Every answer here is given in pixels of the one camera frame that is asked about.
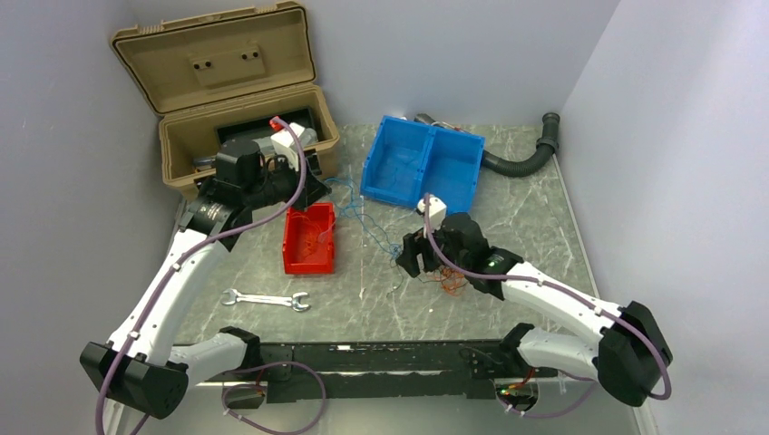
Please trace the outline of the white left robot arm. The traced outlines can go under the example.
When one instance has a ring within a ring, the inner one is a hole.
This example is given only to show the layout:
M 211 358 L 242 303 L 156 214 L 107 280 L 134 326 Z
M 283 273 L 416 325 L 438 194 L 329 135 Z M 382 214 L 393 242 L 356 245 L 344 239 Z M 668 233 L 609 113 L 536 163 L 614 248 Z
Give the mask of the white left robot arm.
M 183 317 L 208 274 L 229 254 L 241 233 L 278 217 L 254 220 L 256 209 L 307 208 L 329 188 L 312 172 L 299 141 L 273 145 L 264 156 L 253 140 L 230 140 L 216 155 L 215 173 L 182 214 L 170 251 L 141 300 L 106 343 L 87 343 L 80 364 L 98 391 L 95 420 L 104 432 L 108 401 L 164 419 L 187 390 L 229 372 L 246 381 L 263 361 L 253 333 L 226 327 L 191 346 L 174 343 Z

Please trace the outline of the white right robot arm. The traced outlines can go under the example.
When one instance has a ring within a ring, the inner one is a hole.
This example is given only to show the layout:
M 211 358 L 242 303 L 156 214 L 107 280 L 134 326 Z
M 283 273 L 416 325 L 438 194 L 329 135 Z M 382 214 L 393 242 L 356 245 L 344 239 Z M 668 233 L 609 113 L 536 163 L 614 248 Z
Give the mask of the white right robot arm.
M 446 266 L 475 290 L 526 306 L 567 329 L 562 335 L 517 324 L 499 354 L 511 376 L 530 368 L 556 369 L 595 381 L 632 407 L 672 394 L 673 355 L 648 307 L 604 301 L 546 275 L 523 257 L 491 245 L 466 213 L 405 234 L 396 263 L 411 277 Z

